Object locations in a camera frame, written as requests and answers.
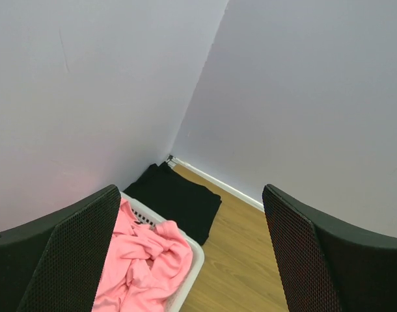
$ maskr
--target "pink clothing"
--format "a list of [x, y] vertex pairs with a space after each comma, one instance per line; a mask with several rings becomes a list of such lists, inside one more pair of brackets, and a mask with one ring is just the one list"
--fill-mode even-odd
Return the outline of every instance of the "pink clothing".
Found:
[[92, 312], [163, 312], [187, 275], [193, 252], [174, 221], [137, 224], [121, 200]]

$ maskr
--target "wooden floor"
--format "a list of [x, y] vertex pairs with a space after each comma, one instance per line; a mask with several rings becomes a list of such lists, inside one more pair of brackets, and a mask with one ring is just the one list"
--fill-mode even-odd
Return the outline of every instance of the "wooden floor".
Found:
[[181, 311], [288, 311], [265, 214], [183, 166], [174, 171], [222, 197], [206, 260]]

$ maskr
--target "white laundry basket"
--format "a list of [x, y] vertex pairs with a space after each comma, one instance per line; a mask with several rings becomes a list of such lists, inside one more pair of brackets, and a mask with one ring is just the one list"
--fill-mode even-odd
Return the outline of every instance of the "white laundry basket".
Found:
[[[120, 192], [122, 198], [129, 201], [132, 211], [138, 220], [145, 224], [151, 224], [152, 226], [165, 221], [165, 219], [157, 214], [156, 212], [149, 209], [140, 201]], [[193, 262], [191, 263], [190, 271], [185, 277], [184, 282], [181, 284], [180, 288], [167, 300], [167, 305], [165, 307], [165, 312], [177, 312], [181, 309], [181, 306], [184, 303], [185, 298], [194, 284], [201, 267], [204, 263], [204, 252], [199, 244], [192, 238], [190, 238], [184, 231], [180, 230], [182, 235], [185, 237], [186, 241], [191, 247], [193, 251]]]

